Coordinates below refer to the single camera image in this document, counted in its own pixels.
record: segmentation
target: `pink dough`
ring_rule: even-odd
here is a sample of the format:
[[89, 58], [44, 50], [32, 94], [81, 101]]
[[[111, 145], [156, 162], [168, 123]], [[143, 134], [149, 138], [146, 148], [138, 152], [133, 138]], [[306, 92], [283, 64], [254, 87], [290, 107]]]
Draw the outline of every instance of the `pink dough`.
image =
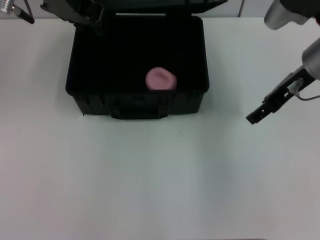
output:
[[150, 90], [175, 90], [177, 77], [162, 67], [155, 67], [147, 73], [145, 83]]

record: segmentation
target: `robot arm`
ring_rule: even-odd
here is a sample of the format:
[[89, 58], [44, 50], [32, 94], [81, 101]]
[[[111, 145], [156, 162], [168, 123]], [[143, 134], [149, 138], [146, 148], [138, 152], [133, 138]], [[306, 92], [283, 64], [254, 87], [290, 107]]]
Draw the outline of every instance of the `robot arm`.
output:
[[[319, 0], [274, 0], [264, 22], [270, 29], [277, 30], [289, 22], [303, 25], [310, 18], [320, 23]], [[257, 124], [269, 114], [277, 112], [293, 96], [300, 98], [301, 90], [320, 80], [320, 38], [303, 52], [302, 62], [301, 67], [290, 73], [264, 98], [262, 105], [247, 116], [251, 124]]]

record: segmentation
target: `black case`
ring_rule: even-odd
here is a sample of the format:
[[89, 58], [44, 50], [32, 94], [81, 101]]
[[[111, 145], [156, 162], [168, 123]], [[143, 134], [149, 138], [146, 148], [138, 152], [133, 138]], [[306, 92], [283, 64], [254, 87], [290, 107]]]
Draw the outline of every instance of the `black case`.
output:
[[[201, 18], [186, 9], [110, 14], [103, 36], [77, 28], [65, 89], [81, 112], [115, 119], [197, 113], [209, 89], [206, 47]], [[148, 90], [146, 75], [155, 67], [176, 75], [176, 90]]]

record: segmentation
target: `cable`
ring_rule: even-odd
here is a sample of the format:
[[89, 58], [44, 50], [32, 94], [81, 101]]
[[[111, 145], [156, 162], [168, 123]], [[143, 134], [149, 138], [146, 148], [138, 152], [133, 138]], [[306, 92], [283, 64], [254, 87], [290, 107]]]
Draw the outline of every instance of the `cable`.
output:
[[244, 10], [245, 2], [246, 2], [246, 0], [242, 0], [242, 2], [241, 2], [238, 18], [240, 18], [242, 15], [242, 11]]
[[294, 81], [290, 86], [288, 86], [288, 92], [295, 95], [301, 101], [311, 101], [314, 99], [320, 99], [320, 95], [313, 96], [310, 98], [302, 98], [300, 97], [299, 89], [305, 84], [303, 78], [299, 77], [296, 81]]
[[24, 0], [24, 4], [25, 4], [25, 6], [26, 6], [26, 9], [28, 9], [29, 15], [30, 15], [32, 18], [34, 18], [33, 14], [32, 14], [32, 11], [31, 11], [31, 7], [30, 7], [30, 5], [29, 5], [29, 3], [28, 3], [28, 0]]
[[295, 91], [295, 92], [294, 92], [294, 95], [295, 95], [298, 99], [300, 99], [301, 101], [311, 101], [311, 100], [314, 100], [314, 99], [320, 99], [320, 95], [318, 95], [318, 96], [313, 96], [313, 97], [310, 97], [310, 98], [302, 98], [302, 97], [300, 97], [300, 94], [299, 94], [298, 91]]

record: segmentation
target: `white table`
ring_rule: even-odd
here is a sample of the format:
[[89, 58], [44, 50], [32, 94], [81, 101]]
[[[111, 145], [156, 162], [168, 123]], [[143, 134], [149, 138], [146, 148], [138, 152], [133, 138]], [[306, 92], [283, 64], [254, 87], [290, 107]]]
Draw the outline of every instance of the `white table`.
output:
[[319, 239], [320, 100], [245, 117], [320, 29], [203, 21], [200, 112], [152, 121], [83, 117], [65, 91], [71, 24], [0, 21], [0, 239]]

